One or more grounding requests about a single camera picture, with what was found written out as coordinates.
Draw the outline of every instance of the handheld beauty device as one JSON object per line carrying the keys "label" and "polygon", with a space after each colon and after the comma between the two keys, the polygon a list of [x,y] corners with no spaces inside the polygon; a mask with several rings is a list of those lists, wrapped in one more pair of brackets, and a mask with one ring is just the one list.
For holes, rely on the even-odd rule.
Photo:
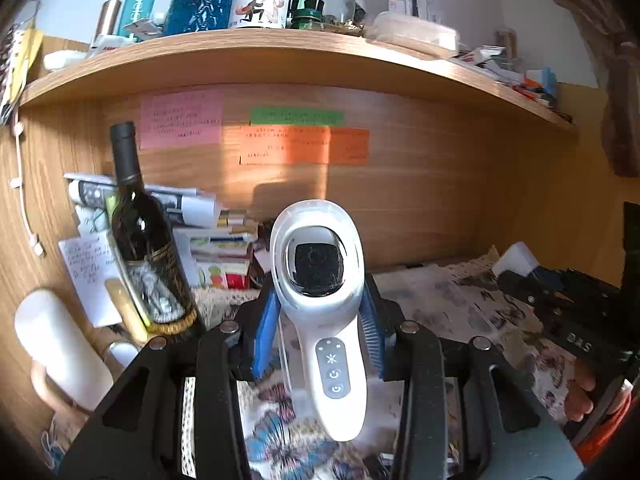
{"label": "handheld beauty device", "polygon": [[364,261],[356,226],[332,202],[298,202],[278,216],[270,252],[273,285],[296,327],[319,420],[332,439],[351,440],[367,405],[358,340]]}

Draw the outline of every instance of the green sticky note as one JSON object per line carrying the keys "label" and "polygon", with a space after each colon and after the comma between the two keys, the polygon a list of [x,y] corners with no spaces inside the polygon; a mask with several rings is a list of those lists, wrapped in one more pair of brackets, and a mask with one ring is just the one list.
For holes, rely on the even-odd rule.
{"label": "green sticky note", "polygon": [[344,112],[317,108],[252,108],[251,124],[293,124],[295,126],[344,126]]}

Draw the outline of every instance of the metal screw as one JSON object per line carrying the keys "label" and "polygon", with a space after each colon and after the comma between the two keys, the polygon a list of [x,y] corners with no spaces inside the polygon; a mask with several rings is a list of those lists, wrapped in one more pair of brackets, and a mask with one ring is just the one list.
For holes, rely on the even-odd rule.
{"label": "metal screw", "polygon": [[240,329],[240,325],[235,321],[223,321],[220,323],[220,332],[223,334],[235,334]]}
{"label": "metal screw", "polygon": [[420,326],[415,321],[403,321],[400,324],[400,330],[405,334],[415,334],[420,330]]}
{"label": "metal screw", "polygon": [[166,346],[166,339],[161,335],[149,341],[149,348],[152,350],[162,350]]}
{"label": "metal screw", "polygon": [[474,346],[478,350],[488,350],[489,348],[491,348],[491,341],[483,336],[478,336],[474,338]]}

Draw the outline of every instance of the wooden shelf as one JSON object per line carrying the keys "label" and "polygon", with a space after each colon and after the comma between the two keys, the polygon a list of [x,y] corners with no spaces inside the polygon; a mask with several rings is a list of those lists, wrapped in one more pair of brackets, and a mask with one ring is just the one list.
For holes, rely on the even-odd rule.
{"label": "wooden shelf", "polygon": [[495,81],[446,60],[325,32],[217,30],[145,41],[28,85],[22,106],[220,83],[313,84],[447,102],[573,127]]}

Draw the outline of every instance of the cable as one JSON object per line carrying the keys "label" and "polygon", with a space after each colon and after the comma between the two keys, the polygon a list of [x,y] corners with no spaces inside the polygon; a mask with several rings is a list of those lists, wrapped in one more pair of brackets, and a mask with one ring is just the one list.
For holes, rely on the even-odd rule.
{"label": "cable", "polygon": [[[28,66],[29,60],[25,59],[24,62]],[[26,79],[27,79],[26,74],[27,73],[25,70],[23,80],[22,80],[22,89],[20,90],[20,93],[22,93],[22,90],[24,90],[24,86],[26,85]],[[24,230],[27,231],[27,236],[29,239],[29,247],[31,247],[31,250],[33,250],[36,256],[44,257],[46,256],[44,247],[40,243],[40,240],[38,239],[38,234],[31,231],[31,226],[29,225],[29,219],[27,218],[27,211],[24,206],[24,177],[22,173],[22,152],[20,150],[20,136],[24,132],[24,125],[18,120],[17,106],[14,108],[12,118],[13,118],[12,134],[14,134],[14,137],[15,137],[15,155],[18,162],[18,176],[15,178],[12,178],[9,182],[9,185],[11,186],[11,188],[17,189],[20,196],[20,214],[22,215],[22,224],[24,225]]]}

